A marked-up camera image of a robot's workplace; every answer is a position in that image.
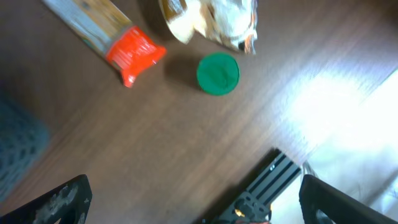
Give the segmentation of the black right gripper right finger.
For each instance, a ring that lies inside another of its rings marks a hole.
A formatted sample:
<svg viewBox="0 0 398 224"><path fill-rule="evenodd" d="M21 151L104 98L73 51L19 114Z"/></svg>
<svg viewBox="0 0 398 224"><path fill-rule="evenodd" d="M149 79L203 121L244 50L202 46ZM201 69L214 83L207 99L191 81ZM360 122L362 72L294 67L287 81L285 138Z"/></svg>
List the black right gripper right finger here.
<svg viewBox="0 0 398 224"><path fill-rule="evenodd" d="M303 177L299 202L304 223L397 224L393 219L365 206L313 175ZM318 213L325 214L320 218Z"/></svg>

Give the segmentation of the black aluminium frame rail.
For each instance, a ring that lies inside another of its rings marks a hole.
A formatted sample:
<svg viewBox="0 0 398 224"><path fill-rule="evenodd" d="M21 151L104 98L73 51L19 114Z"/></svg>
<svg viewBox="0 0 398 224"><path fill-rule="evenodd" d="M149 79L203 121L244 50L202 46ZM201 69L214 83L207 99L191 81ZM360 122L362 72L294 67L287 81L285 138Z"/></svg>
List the black aluminium frame rail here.
<svg viewBox="0 0 398 224"><path fill-rule="evenodd" d="M299 165L278 148L272 148L237 186L227 190L196 222L270 223L273 201L301 173Z"/></svg>

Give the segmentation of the beige white rice bag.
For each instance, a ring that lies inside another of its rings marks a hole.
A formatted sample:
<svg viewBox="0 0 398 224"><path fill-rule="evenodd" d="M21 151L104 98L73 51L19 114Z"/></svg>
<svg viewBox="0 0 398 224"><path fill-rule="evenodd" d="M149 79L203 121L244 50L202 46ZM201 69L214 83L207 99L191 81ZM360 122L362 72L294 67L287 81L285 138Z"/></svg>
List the beige white rice bag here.
<svg viewBox="0 0 398 224"><path fill-rule="evenodd" d="M245 54L254 54L257 0L159 0L165 22L180 42L199 33Z"/></svg>

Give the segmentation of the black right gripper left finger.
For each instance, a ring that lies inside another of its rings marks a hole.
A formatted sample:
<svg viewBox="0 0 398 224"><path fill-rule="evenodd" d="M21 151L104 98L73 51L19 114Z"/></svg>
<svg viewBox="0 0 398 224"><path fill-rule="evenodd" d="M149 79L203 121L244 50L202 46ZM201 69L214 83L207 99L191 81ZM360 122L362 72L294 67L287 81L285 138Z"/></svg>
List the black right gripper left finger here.
<svg viewBox="0 0 398 224"><path fill-rule="evenodd" d="M8 224L85 224L93 198L87 175L78 175L3 215Z"/></svg>

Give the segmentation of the orange-ended pasta packet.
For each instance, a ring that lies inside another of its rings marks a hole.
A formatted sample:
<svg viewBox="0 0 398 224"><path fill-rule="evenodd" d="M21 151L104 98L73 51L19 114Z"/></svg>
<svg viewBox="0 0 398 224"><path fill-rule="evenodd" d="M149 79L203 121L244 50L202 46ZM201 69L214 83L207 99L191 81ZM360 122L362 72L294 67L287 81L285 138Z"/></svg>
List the orange-ended pasta packet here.
<svg viewBox="0 0 398 224"><path fill-rule="evenodd" d="M43 0L86 45L121 74L130 88L166 54L110 0Z"/></svg>

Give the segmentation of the green-lidded seasoning jar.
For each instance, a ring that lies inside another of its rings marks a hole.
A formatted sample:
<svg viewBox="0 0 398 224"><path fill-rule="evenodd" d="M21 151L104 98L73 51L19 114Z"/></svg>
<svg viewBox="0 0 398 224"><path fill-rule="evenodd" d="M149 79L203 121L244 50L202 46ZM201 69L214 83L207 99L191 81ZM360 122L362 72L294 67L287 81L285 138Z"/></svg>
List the green-lidded seasoning jar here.
<svg viewBox="0 0 398 224"><path fill-rule="evenodd" d="M200 60L196 76L199 87L205 93L222 96L237 87L240 80L240 69L233 56L217 52Z"/></svg>

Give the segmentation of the grey plastic mesh basket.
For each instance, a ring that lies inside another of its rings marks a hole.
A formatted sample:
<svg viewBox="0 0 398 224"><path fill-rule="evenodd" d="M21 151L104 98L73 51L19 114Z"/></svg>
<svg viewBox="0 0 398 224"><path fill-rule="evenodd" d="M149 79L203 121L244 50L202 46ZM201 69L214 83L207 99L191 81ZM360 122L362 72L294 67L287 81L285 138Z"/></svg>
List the grey plastic mesh basket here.
<svg viewBox="0 0 398 224"><path fill-rule="evenodd" d="M38 160L49 143L44 124L11 100L1 95L1 201Z"/></svg>

